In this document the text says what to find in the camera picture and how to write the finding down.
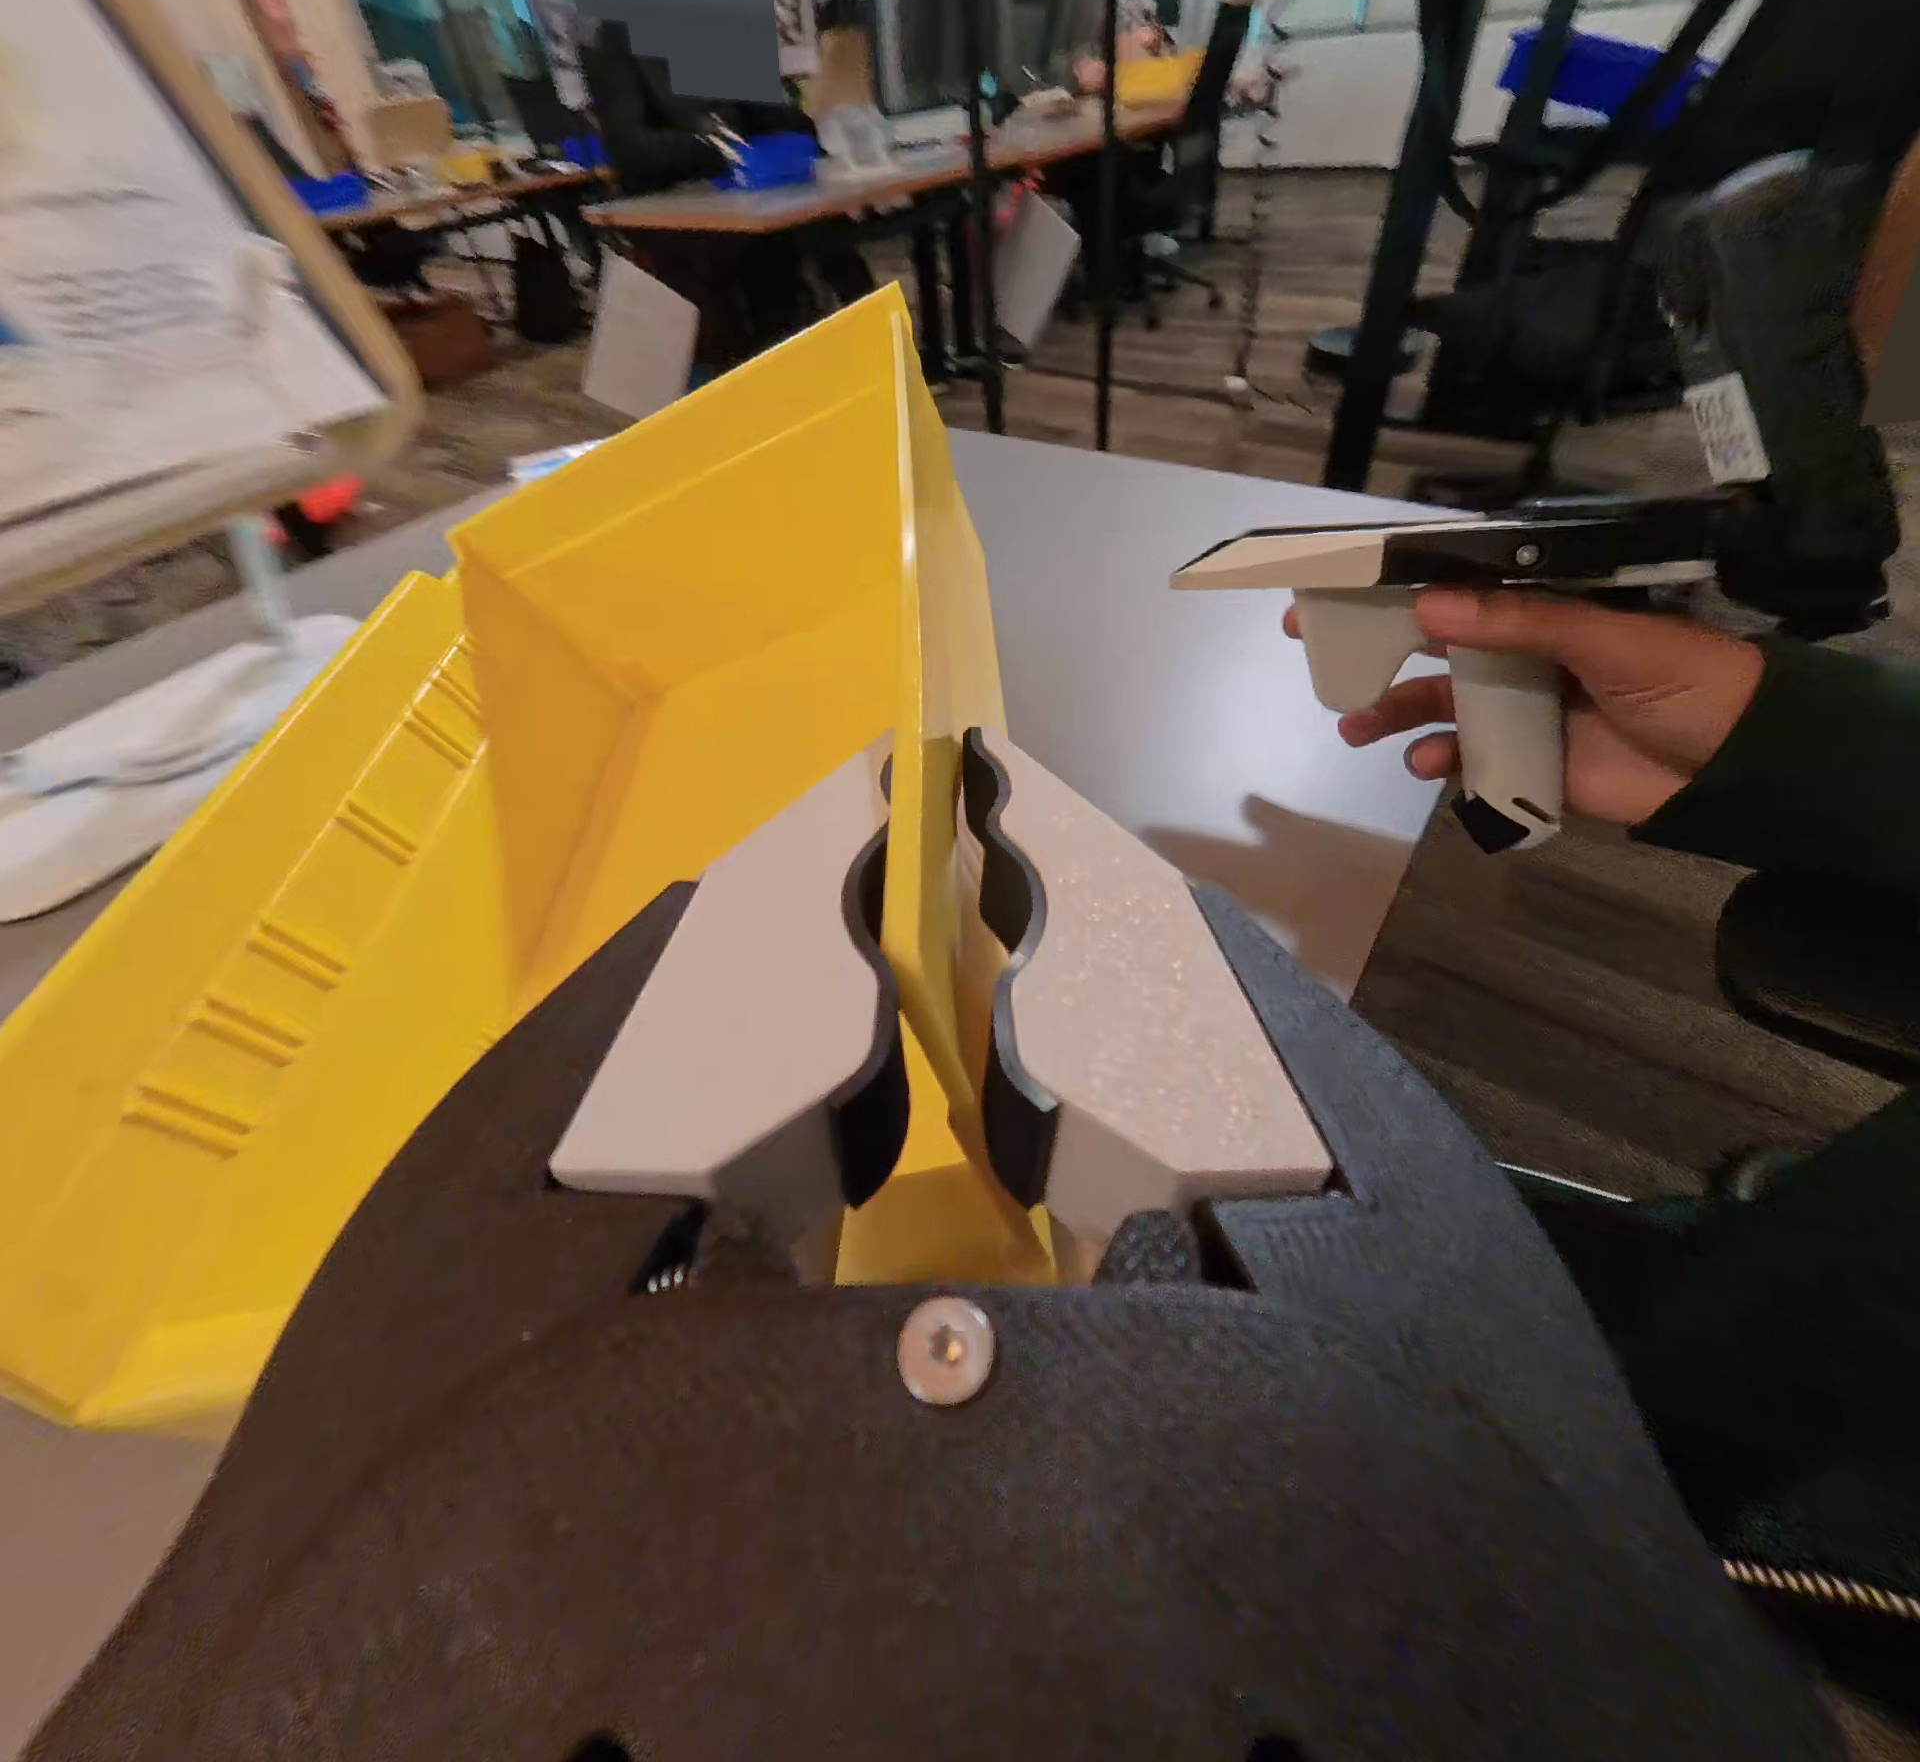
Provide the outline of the person's right hand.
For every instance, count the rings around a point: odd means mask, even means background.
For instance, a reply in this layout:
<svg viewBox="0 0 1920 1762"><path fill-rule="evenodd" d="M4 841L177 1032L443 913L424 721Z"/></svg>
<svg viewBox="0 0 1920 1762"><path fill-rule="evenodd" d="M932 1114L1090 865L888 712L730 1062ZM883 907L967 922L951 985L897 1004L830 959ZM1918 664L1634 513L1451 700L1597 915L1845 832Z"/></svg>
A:
<svg viewBox="0 0 1920 1762"><path fill-rule="evenodd" d="M1763 650L1668 617L1564 596L1428 589L1424 654L1481 650L1551 664L1564 693L1564 804L1632 828L1726 741L1758 689Z"/></svg>

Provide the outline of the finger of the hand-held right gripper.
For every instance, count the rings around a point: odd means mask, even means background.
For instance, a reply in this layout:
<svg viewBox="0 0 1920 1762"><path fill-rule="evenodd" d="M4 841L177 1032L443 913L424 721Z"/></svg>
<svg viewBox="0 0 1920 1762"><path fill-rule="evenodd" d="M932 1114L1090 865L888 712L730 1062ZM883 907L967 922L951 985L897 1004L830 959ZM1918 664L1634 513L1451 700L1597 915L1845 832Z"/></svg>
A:
<svg viewBox="0 0 1920 1762"><path fill-rule="evenodd" d="M1249 528L1173 571L1178 591L1372 591L1499 581L1506 531L1475 523Z"/></svg>

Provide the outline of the black tripod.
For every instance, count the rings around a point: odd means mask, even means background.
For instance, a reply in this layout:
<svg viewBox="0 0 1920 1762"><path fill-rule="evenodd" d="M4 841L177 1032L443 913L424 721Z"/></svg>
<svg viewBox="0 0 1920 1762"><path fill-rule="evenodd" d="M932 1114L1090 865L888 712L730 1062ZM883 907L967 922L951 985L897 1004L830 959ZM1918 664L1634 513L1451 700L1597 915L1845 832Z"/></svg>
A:
<svg viewBox="0 0 1920 1762"><path fill-rule="evenodd" d="M1619 162L1653 116L1688 78L1691 61L1737 0L1695 0L1658 63L1608 120L1548 174L1551 198L1570 196L1597 172ZM1536 201L1526 198L1528 150L1543 128L1548 84L1556 76L1570 23L1580 0L1548 0L1535 63L1521 97L1503 128L1485 165L1481 203L1463 199L1453 174L1455 126L1466 95L1470 61L1484 23L1485 0L1420 0L1420 69L1394 167L1372 269L1365 287L1361 320L1347 354L1340 396L1331 420L1320 482L1335 491L1358 491L1372 468L1386 423L1387 389L1395 356L1426 262L1428 237L1442 205L1450 205L1473 230L1530 217Z"/></svg>

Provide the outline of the white panel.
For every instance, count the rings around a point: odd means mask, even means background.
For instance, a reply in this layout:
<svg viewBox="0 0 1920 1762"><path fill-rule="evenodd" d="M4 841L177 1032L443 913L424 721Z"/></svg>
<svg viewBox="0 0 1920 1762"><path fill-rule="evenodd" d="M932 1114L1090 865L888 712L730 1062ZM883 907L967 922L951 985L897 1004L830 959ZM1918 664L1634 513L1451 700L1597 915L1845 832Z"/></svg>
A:
<svg viewBox="0 0 1920 1762"><path fill-rule="evenodd" d="M691 385L699 311L625 256L602 249L582 396L626 423Z"/></svg>

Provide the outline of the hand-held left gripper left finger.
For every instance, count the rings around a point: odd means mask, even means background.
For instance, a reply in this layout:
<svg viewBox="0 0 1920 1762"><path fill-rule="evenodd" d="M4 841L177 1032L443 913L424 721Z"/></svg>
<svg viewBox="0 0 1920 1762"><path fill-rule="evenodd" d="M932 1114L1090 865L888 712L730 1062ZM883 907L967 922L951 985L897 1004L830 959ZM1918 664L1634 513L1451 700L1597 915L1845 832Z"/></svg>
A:
<svg viewBox="0 0 1920 1762"><path fill-rule="evenodd" d="M581 1193L864 1206L907 1134L877 738L710 862L548 1157Z"/></svg>

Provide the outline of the yellow plastic bin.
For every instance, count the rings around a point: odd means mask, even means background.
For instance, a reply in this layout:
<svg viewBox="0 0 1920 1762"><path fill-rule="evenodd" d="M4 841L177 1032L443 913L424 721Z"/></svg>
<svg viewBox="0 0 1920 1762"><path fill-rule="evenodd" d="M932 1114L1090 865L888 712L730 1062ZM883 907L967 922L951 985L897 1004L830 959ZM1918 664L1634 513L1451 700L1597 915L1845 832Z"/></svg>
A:
<svg viewBox="0 0 1920 1762"><path fill-rule="evenodd" d="M237 1409L435 1103L669 886L892 752L907 1166L958 1159L983 556L885 289L450 536L4 1019L4 1397Z"/></svg>

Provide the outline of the person's right forearm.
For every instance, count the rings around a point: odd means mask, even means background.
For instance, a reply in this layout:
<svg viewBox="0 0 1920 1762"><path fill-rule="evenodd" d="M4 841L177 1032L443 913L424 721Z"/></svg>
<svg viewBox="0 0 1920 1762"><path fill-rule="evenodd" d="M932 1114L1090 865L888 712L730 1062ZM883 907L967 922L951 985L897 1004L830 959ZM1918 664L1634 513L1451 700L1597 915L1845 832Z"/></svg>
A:
<svg viewBox="0 0 1920 1762"><path fill-rule="evenodd" d="M1918 900L1918 668L1768 642L1750 702L1637 843Z"/></svg>

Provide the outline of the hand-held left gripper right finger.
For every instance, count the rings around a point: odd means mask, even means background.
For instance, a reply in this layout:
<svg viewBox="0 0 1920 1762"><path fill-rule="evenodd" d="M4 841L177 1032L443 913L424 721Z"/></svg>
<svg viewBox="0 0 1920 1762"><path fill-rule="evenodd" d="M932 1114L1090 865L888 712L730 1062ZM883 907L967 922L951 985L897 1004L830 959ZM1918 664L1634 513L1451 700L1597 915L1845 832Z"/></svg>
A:
<svg viewBox="0 0 1920 1762"><path fill-rule="evenodd" d="M959 811L1002 951L981 1144L1020 1207L1188 1212L1319 1193L1331 1151L1188 880L1006 736Z"/></svg>

